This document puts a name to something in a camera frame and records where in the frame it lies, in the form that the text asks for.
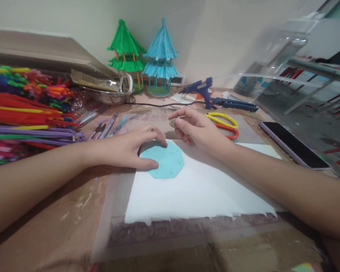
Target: scissors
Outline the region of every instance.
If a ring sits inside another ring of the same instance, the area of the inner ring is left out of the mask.
[[[101,135],[101,133],[105,130],[105,127],[106,127],[106,124],[99,124],[98,127],[93,131],[93,133],[90,137],[90,140],[96,139],[95,136],[97,135],[97,133],[100,133],[100,135]]]
[[[238,122],[236,120],[234,120],[233,118],[229,117],[228,115],[224,114],[224,113],[207,113],[206,116],[212,120],[213,122],[215,122],[215,126],[217,128],[222,128],[228,131],[231,131],[234,133],[234,135],[229,135],[226,136],[228,139],[230,140],[234,140],[239,136],[239,131],[237,130],[238,128]],[[232,125],[223,122],[222,120],[219,120],[218,118],[215,118],[214,116],[218,116],[218,117],[223,117],[224,119],[228,120],[229,122],[232,123]]]

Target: cutting mat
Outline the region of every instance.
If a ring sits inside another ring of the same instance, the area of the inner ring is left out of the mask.
[[[136,116],[120,130],[126,133],[141,124],[157,126],[167,139],[176,139],[168,123],[168,111],[155,110],[129,114]],[[230,115],[239,123],[237,142],[264,144],[261,137],[241,115]],[[92,261],[108,261],[146,255],[166,250],[196,246],[201,243],[231,240],[240,235],[250,236],[290,227],[274,215],[242,215],[236,219],[226,216],[214,218],[174,219],[125,224],[125,212],[130,198],[135,170],[122,168],[111,175],[102,217],[91,256]]]

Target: forearm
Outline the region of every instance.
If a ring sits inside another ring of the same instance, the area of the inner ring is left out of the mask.
[[[0,166],[0,232],[89,166],[86,143]]]
[[[301,220],[340,239],[340,181],[228,143],[215,156]]]

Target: metal bowl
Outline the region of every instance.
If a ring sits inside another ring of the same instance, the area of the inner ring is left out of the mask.
[[[87,91],[87,93],[97,102],[101,102],[107,105],[120,105],[126,102],[126,98],[129,97],[132,93],[113,93],[107,91],[101,91],[92,89],[89,87],[81,86],[82,89]]]

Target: hand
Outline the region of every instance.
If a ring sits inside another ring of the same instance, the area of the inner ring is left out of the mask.
[[[175,121],[175,134],[185,143],[190,144],[191,140],[205,152],[212,155],[217,146],[230,142],[204,114],[192,108],[182,108],[173,112],[169,120],[178,118]]]
[[[143,125],[123,135],[89,141],[88,152],[91,154],[92,165],[157,169],[159,164],[156,161],[143,159],[137,155],[140,146],[153,139],[167,147],[161,131],[153,125]]]

